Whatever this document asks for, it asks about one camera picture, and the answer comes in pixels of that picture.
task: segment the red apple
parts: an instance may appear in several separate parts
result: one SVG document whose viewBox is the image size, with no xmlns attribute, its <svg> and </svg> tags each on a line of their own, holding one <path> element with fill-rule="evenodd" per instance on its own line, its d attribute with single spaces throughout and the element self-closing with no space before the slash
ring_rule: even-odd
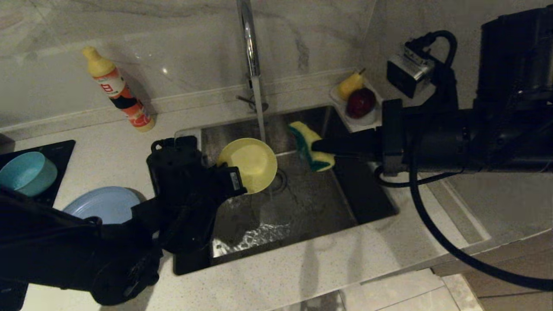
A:
<svg viewBox="0 0 553 311">
<path fill-rule="evenodd" d="M 351 93 L 347 100 L 346 113 L 350 118 L 359 119 L 373 111 L 376 104 L 373 91 L 364 87 Z"/>
</svg>

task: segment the teal bowl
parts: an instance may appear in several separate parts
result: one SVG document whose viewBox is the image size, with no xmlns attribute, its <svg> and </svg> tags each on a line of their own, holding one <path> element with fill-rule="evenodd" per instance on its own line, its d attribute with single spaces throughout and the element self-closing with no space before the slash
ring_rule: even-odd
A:
<svg viewBox="0 0 553 311">
<path fill-rule="evenodd" d="M 51 186 L 58 176 L 52 161 L 40 152 L 17 156 L 0 170 L 0 185 L 26 196 L 36 196 Z"/>
</svg>

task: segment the yellow plate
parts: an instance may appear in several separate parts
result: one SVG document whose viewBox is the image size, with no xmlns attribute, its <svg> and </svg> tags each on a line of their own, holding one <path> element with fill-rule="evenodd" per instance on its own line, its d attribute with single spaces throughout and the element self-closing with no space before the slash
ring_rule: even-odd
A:
<svg viewBox="0 0 553 311">
<path fill-rule="evenodd" d="M 230 167 L 238 167 L 248 194 L 267 188 L 277 174 L 277 157 L 273 150 L 254 138 L 241 138 L 226 145 L 219 154 L 217 165 L 224 162 Z"/>
</svg>

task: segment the yellow pear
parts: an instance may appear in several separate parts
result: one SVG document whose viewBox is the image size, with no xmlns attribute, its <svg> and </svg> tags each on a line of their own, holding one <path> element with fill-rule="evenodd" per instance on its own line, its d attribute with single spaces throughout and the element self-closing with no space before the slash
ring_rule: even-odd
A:
<svg viewBox="0 0 553 311">
<path fill-rule="evenodd" d="M 359 73 L 354 72 L 338 85 L 338 95 L 341 99 L 347 101 L 351 93 L 363 88 L 363 72 L 364 68 Z"/>
</svg>

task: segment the sink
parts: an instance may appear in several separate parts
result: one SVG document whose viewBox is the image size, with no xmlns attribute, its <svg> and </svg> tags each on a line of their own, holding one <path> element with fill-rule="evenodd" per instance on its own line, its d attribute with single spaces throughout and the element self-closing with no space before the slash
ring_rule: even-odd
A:
<svg viewBox="0 0 553 311">
<path fill-rule="evenodd" d="M 397 214 L 367 163 L 337 158 L 333 169 L 312 172 L 288 130 L 294 121 L 307 124 L 321 137 L 348 133 L 332 106 L 266 116 L 267 144 L 276 154 L 278 172 L 264 191 L 231 198 L 219 207 L 213 231 L 214 264 Z M 259 139 L 257 120 L 201 129 L 208 164 L 216 162 L 227 144 L 244 137 Z"/>
</svg>

